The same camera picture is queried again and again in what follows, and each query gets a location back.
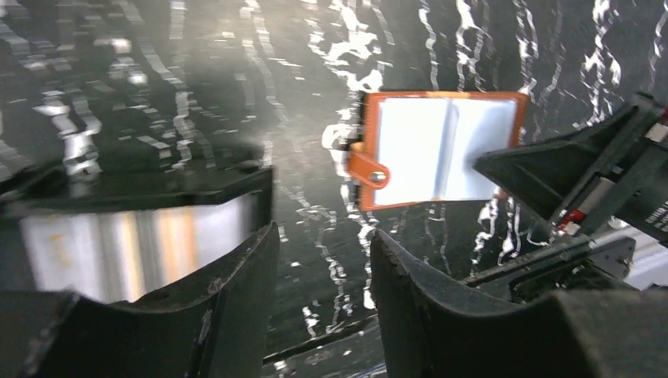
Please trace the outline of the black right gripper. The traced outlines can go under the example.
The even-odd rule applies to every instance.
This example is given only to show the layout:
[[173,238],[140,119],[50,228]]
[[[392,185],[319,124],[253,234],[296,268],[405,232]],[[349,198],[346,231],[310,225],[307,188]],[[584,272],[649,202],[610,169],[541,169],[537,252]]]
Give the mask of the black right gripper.
[[591,127],[483,154],[473,167],[571,235],[616,217],[667,242],[667,108],[649,94]]

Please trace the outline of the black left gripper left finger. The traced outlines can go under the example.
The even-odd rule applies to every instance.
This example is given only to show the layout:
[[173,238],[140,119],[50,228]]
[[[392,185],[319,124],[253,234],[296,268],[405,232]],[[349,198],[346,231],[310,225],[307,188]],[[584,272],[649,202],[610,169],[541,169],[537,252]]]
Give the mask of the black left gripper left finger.
[[4,377],[258,377],[280,248],[276,224],[135,302],[74,291],[1,295]]

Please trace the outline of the orange leather card holder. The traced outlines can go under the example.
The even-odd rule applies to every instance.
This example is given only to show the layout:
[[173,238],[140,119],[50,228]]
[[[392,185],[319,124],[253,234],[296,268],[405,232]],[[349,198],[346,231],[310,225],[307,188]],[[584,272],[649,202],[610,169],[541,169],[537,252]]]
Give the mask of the orange leather card holder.
[[517,91],[383,91],[362,100],[347,173],[364,211],[486,201],[499,187],[473,163],[516,146],[529,96]]

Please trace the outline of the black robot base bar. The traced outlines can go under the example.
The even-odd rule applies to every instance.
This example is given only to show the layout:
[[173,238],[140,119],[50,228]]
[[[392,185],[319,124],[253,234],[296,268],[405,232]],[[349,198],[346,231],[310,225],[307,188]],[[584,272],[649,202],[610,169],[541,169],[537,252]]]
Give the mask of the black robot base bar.
[[458,314],[498,313],[558,288],[625,288],[636,240],[611,233],[588,241],[556,243],[504,265],[455,280],[417,259],[390,235],[371,242],[372,297],[377,314],[301,345],[270,354],[264,377],[385,376],[381,331],[410,326],[420,339],[430,331],[418,313],[428,304]]

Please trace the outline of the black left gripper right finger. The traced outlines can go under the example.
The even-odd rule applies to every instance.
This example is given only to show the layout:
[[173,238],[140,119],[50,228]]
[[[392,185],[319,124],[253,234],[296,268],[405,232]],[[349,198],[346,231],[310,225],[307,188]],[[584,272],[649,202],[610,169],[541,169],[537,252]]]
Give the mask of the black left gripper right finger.
[[390,377],[664,377],[664,290],[555,291],[498,313],[428,304],[382,340]]

